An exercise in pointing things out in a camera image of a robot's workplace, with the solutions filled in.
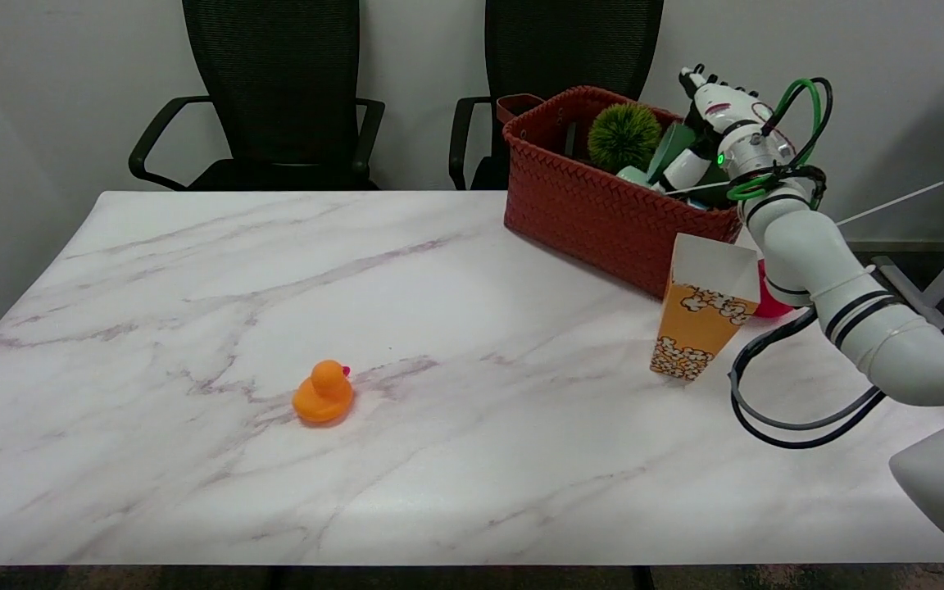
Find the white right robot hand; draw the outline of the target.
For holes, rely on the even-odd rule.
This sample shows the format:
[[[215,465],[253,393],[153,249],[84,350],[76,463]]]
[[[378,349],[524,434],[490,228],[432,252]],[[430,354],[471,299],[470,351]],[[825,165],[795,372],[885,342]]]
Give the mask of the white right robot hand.
[[[756,91],[720,82],[718,75],[706,75],[702,64],[682,68],[678,81],[692,100],[684,124],[694,132],[694,141],[667,165],[652,189],[690,189],[711,166],[734,182],[790,163],[797,155],[789,139],[767,125],[774,111]]]

